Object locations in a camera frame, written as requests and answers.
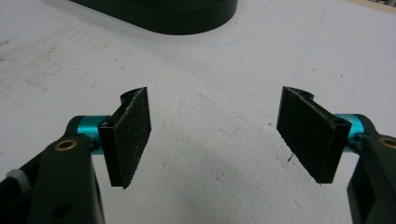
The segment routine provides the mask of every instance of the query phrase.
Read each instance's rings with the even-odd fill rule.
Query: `black object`
[[[127,187],[149,140],[147,89],[126,92],[101,138],[113,186]],[[92,166],[95,144],[78,134],[84,116],[69,121],[65,134],[0,183],[0,223],[105,223]],[[26,189],[26,182],[31,187]]]
[[[151,126],[146,89],[125,92],[121,102],[98,130],[111,185],[127,188],[149,140]]]
[[[237,0],[71,0],[144,29],[191,35],[215,29],[236,11]]]
[[[347,141],[348,122],[312,100],[309,92],[284,87],[277,128],[285,142],[317,181],[334,175],[344,142],[360,155],[347,187],[353,222],[396,223],[396,138],[379,134],[365,116],[353,115],[364,131]],[[332,169],[323,170],[329,162]]]
[[[332,183],[350,127],[316,104],[311,93],[283,88],[277,129],[318,183]]]

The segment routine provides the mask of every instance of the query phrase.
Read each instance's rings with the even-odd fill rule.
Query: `black base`
[[[215,29],[238,0],[71,0],[152,32],[192,35]]]

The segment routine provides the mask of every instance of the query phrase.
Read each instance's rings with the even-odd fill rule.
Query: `screw hole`
[[[51,216],[52,218],[55,219],[63,218],[69,215],[71,211],[72,211],[72,205],[70,205],[69,203],[64,203],[59,205],[54,210],[52,210]]]

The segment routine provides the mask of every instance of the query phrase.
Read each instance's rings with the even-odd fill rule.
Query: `white cable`
[[[17,170],[13,169],[10,170],[7,174],[7,177],[12,177],[14,178],[18,184],[20,185],[22,193],[26,193],[32,189],[32,186],[30,185],[29,178],[27,178],[27,175],[24,171],[22,170]]]

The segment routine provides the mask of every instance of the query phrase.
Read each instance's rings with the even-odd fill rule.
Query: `white table surface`
[[[93,158],[106,223],[351,223],[344,154],[319,185],[276,130],[283,86],[396,136],[396,16],[342,0],[241,0],[199,35],[159,35],[67,0],[0,0],[0,176],[76,115],[147,86],[152,132],[131,186]]]

